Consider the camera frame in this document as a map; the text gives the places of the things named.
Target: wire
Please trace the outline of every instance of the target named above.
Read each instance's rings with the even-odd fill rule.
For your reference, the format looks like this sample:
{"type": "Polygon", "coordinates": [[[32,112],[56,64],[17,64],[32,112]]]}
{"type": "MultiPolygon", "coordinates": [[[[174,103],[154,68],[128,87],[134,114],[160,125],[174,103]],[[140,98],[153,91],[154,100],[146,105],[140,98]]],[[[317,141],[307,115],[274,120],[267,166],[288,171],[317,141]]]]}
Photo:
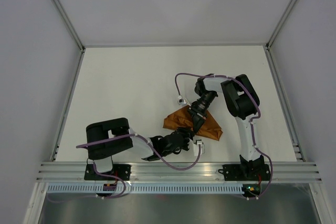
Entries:
{"type": "Polygon", "coordinates": [[[252,194],[252,195],[254,195],[255,197],[259,197],[259,196],[262,194],[261,185],[260,185],[260,193],[259,193],[259,195],[254,194],[254,193],[252,193],[251,191],[249,191],[249,193],[252,194]]]}
{"type": "Polygon", "coordinates": [[[262,179],[261,179],[261,175],[260,175],[260,174],[258,174],[258,178],[259,178],[258,186],[260,186],[260,185],[261,185],[261,182],[262,182],[262,179]]]}
{"type": "Polygon", "coordinates": [[[195,160],[195,162],[193,164],[191,164],[190,166],[188,167],[183,167],[183,168],[178,168],[178,167],[175,167],[173,165],[171,165],[170,163],[168,163],[157,151],[156,149],[153,147],[153,145],[151,145],[150,143],[147,142],[147,139],[141,135],[138,135],[138,134],[127,134],[127,135],[121,135],[121,136],[116,136],[116,137],[113,137],[113,138],[108,138],[108,139],[104,139],[104,140],[99,140],[99,141],[95,141],[95,142],[91,142],[91,143],[86,143],[86,144],[80,144],[80,145],[77,145],[76,148],[87,148],[89,146],[94,146],[94,145],[97,145],[97,144],[103,144],[103,143],[108,143],[108,142],[111,142],[111,141],[115,141],[115,140],[118,140],[118,139],[122,139],[122,138],[125,138],[125,137],[138,137],[140,138],[142,141],[144,141],[151,149],[152,151],[159,157],[159,159],[161,159],[168,167],[170,167],[171,169],[174,169],[174,170],[189,170],[191,168],[193,168],[197,162],[200,160],[199,158],[201,157],[201,153],[202,153],[202,149],[201,149],[201,146],[198,146],[198,156],[195,160]]]}
{"type": "Polygon", "coordinates": [[[83,196],[79,196],[79,197],[75,197],[75,198],[72,198],[72,199],[66,199],[66,200],[53,200],[50,198],[50,194],[46,194],[46,199],[51,202],[51,203],[54,203],[54,204],[60,204],[60,203],[65,203],[65,202],[68,202],[68,201],[72,201],[72,200],[75,200],[75,199],[84,199],[84,198],[95,198],[96,196],[95,195],[83,195],[83,196]]]}
{"type": "Polygon", "coordinates": [[[118,183],[118,180],[116,179],[116,181],[114,182],[114,186],[116,186],[117,185],[117,183],[118,183]]]}
{"type": "Polygon", "coordinates": [[[116,186],[104,186],[103,190],[115,190],[116,186]]]}
{"type": "Polygon", "coordinates": [[[122,197],[123,193],[126,191],[126,183],[125,181],[123,181],[120,177],[117,177],[117,176],[114,176],[114,175],[108,175],[108,174],[104,174],[104,173],[100,173],[98,170],[97,170],[97,166],[95,163],[93,163],[93,170],[95,171],[95,173],[99,176],[102,176],[102,177],[108,177],[108,178],[114,178],[116,180],[119,180],[122,184],[123,184],[123,189],[121,191],[121,193],[117,194],[117,195],[112,195],[112,196],[106,196],[104,198],[106,199],[115,199],[115,198],[120,198],[122,197]]]}
{"type": "Polygon", "coordinates": [[[240,81],[237,81],[235,78],[233,77],[228,77],[228,76],[225,76],[225,75],[211,75],[211,76],[200,76],[198,74],[193,74],[193,73],[178,73],[176,76],[175,76],[175,85],[176,85],[176,89],[177,89],[177,92],[179,95],[181,95],[181,92],[180,92],[180,89],[179,89],[179,85],[177,84],[177,77],[180,76],[180,75],[183,75],[183,76],[194,76],[194,77],[199,77],[199,78],[215,78],[215,77],[222,77],[222,78],[226,78],[228,80],[231,80],[235,83],[237,83],[242,89],[243,91],[247,94],[247,96],[250,98],[251,102],[253,103],[254,107],[256,108],[257,110],[257,115],[256,116],[253,116],[251,119],[250,119],[250,124],[251,124],[251,134],[252,134],[252,142],[253,142],[253,147],[254,149],[259,152],[262,156],[266,157],[269,161],[269,165],[270,165],[270,179],[268,181],[268,184],[266,186],[266,188],[264,189],[264,191],[262,193],[260,193],[260,196],[262,196],[269,188],[271,182],[272,182],[272,179],[273,179],[273,163],[272,163],[272,160],[271,158],[265,154],[264,152],[262,152],[258,147],[257,147],[257,143],[256,143],[256,137],[255,137],[255,132],[254,132],[254,124],[253,124],[253,120],[255,119],[258,119],[261,117],[261,111],[259,109],[259,106],[258,104],[256,103],[256,101],[254,100],[254,98],[252,97],[252,95],[250,94],[250,92],[248,92],[248,90],[245,88],[245,86],[240,82],[240,81]]]}

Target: metal panel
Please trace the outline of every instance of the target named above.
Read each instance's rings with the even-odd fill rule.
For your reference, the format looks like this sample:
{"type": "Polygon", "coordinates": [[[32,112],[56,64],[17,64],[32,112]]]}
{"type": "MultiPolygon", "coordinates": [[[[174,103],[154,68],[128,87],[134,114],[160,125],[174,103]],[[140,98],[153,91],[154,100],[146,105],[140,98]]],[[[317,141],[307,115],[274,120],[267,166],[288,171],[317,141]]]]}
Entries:
{"type": "Polygon", "coordinates": [[[60,0],[86,47],[264,44],[290,0],[60,0]]]}
{"type": "Polygon", "coordinates": [[[271,47],[303,154],[317,162],[334,209],[335,18],[335,0],[300,0],[271,47]]]}
{"type": "Polygon", "coordinates": [[[234,195],[128,194],[118,199],[82,198],[78,194],[52,194],[45,201],[41,223],[183,223],[183,224],[317,224],[309,186],[272,185],[258,201],[234,195]]]}
{"type": "Polygon", "coordinates": [[[22,223],[80,51],[50,0],[0,0],[0,9],[0,216],[22,223]]]}

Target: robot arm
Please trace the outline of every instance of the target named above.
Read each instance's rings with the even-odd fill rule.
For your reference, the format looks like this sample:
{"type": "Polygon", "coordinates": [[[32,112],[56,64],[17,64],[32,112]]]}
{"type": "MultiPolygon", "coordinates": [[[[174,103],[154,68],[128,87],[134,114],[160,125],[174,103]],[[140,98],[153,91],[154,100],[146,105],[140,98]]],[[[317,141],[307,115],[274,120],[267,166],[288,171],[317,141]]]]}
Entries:
{"type": "MultiPolygon", "coordinates": [[[[236,77],[236,80],[245,86],[257,105],[260,105],[259,97],[247,76],[241,74],[236,77]]],[[[254,148],[250,124],[250,119],[257,113],[257,111],[250,98],[243,92],[241,87],[234,81],[223,77],[199,78],[196,83],[195,92],[200,98],[192,103],[192,106],[189,109],[189,113],[193,119],[194,132],[196,133],[205,122],[205,111],[215,97],[218,96],[217,93],[223,93],[227,108],[237,121],[240,143],[242,146],[240,155],[247,161],[258,159],[260,154],[254,148]]]]}
{"type": "MultiPolygon", "coordinates": [[[[237,76],[235,80],[240,82],[246,88],[256,104],[259,106],[259,97],[247,76],[245,74],[241,74],[240,76],[237,76]]],[[[250,122],[251,118],[253,118],[257,113],[257,110],[241,86],[232,79],[223,77],[201,77],[197,80],[195,92],[200,96],[200,98],[193,102],[188,110],[193,120],[194,132],[197,133],[205,122],[207,117],[206,110],[215,97],[217,97],[217,93],[223,93],[226,106],[230,114],[235,117],[239,130],[241,143],[239,156],[240,165],[238,168],[239,177],[241,175],[243,179],[253,180],[260,174],[267,174],[268,166],[265,165],[264,157],[257,152],[255,148],[254,140],[256,144],[258,140],[256,139],[256,135],[252,132],[250,122]]],[[[233,176],[233,178],[233,180],[237,180],[238,175],[233,176]]]]}
{"type": "MultiPolygon", "coordinates": [[[[193,140],[194,132],[188,128],[177,128],[170,135],[147,137],[147,143],[136,139],[136,133],[130,128],[126,118],[108,120],[104,122],[90,124],[86,128],[87,133],[87,150],[89,159],[96,164],[97,171],[105,173],[113,170],[112,155],[126,150],[136,152],[146,161],[156,161],[160,158],[149,147],[149,144],[160,154],[165,157],[169,154],[179,154],[182,150],[189,150],[189,143],[193,140]],[[125,136],[118,140],[97,143],[112,137],[125,136]]],[[[192,142],[194,151],[198,152],[198,145],[192,142]]]]}

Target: white table surface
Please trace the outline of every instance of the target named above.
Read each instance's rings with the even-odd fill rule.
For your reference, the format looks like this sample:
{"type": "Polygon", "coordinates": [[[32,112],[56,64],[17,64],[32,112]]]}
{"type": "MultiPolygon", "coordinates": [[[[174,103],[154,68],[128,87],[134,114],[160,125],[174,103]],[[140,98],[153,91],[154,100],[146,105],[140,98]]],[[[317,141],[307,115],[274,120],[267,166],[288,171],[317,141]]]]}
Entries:
{"type": "MultiPolygon", "coordinates": [[[[262,151],[273,161],[296,161],[277,92],[262,46],[88,48],[62,134],[57,161],[86,161],[88,154],[76,145],[86,143],[86,126],[125,117],[130,126],[147,137],[167,135],[164,118],[180,109],[174,77],[195,74],[246,74],[260,98],[261,118],[257,137],[262,151]]],[[[178,78],[181,94],[190,102],[196,78],[178,78]]],[[[219,141],[202,137],[205,154],[200,162],[239,161],[240,139],[236,120],[227,110],[223,94],[209,108],[222,127],[219,141]]],[[[165,158],[193,162],[192,151],[165,158]]],[[[115,162],[144,162],[131,151],[113,155],[115,162]]]]}

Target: gray floor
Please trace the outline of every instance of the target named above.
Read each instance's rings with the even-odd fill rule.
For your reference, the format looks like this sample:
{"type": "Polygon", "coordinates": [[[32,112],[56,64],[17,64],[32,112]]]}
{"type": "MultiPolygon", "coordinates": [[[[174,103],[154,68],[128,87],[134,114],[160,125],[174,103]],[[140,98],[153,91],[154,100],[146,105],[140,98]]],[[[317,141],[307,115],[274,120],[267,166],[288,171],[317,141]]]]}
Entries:
{"type": "Polygon", "coordinates": [[[272,185],[258,201],[232,195],[132,194],[108,200],[74,199],[78,196],[50,195],[53,200],[69,201],[46,201],[40,223],[320,223],[307,186],[272,185]]]}

